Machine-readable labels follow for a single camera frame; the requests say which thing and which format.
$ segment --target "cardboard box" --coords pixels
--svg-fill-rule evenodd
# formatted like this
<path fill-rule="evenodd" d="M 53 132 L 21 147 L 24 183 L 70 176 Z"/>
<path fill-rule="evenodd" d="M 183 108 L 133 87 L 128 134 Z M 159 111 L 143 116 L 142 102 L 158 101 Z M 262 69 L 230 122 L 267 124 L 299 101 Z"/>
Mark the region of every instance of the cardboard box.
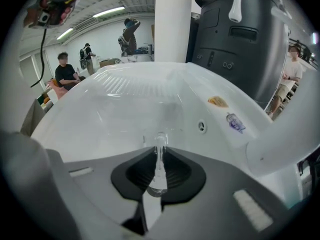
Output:
<path fill-rule="evenodd" d="M 108 59 L 108 60 L 103 60 L 99 62 L 100 68 L 103 68 L 104 66 L 109 66 L 109 65 L 114 65 L 116 64 L 115 59 Z"/>

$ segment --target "air conditioner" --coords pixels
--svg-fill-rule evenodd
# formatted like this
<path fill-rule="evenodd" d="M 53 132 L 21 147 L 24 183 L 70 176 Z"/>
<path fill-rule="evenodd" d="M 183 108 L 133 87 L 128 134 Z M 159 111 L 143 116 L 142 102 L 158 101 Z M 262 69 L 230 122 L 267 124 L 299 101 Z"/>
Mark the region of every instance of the air conditioner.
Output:
<path fill-rule="evenodd" d="M 76 25 L 74 27 L 74 30 L 75 31 L 81 31 L 81 30 L 84 30 L 87 27 L 89 27 L 89 26 L 91 26 L 93 24 L 99 23 L 101 21 L 102 21 L 101 19 L 91 17 L 91 18 L 88 18 L 87 20 L 81 22 L 80 24 Z"/>

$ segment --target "dark gray appliance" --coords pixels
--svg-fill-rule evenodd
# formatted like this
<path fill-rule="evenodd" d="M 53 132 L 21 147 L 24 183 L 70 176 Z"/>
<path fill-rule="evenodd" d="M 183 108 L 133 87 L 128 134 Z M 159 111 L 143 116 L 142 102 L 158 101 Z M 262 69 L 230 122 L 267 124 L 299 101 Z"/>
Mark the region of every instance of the dark gray appliance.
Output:
<path fill-rule="evenodd" d="M 191 12 L 190 31 L 188 49 L 186 51 L 185 63 L 192 62 L 194 56 L 195 44 L 197 40 L 198 28 L 199 28 L 200 14 Z"/>
<path fill-rule="evenodd" d="M 232 82 L 263 109 L 279 84 L 288 28 L 271 15 L 280 0 L 242 0 L 241 22 L 228 14 L 233 0 L 195 0 L 201 16 L 192 62 Z"/>

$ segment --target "ceiling light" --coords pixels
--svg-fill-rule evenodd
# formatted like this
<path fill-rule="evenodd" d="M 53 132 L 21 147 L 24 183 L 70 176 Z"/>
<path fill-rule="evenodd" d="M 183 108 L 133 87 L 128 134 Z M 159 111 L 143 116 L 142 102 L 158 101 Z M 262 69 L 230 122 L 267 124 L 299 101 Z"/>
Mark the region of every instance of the ceiling light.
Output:
<path fill-rule="evenodd" d="M 318 35 L 317 35 L 317 33 L 313 33 L 312 34 L 312 41 L 313 41 L 313 43 L 316 45 L 317 44 L 317 42 L 318 42 Z"/>
<path fill-rule="evenodd" d="M 110 10 L 106 10 L 106 11 L 100 12 L 100 13 L 98 13 L 96 15 L 93 15 L 93 17 L 95 17 L 95 18 L 96 17 L 100 17 L 102 15 L 109 14 L 109 13 L 116 12 L 116 11 L 120 11 L 120 10 L 123 10 L 123 9 L 125 9 L 125 7 L 124 6 L 120 6 L 120 7 L 117 7 L 117 8 L 113 8 L 113 9 L 110 9 Z"/>
<path fill-rule="evenodd" d="M 68 34 L 69 32 L 71 32 L 72 30 L 74 30 L 73 28 L 69 28 L 66 32 L 64 32 L 62 35 L 60 35 L 57 40 L 63 38 L 66 34 Z"/>

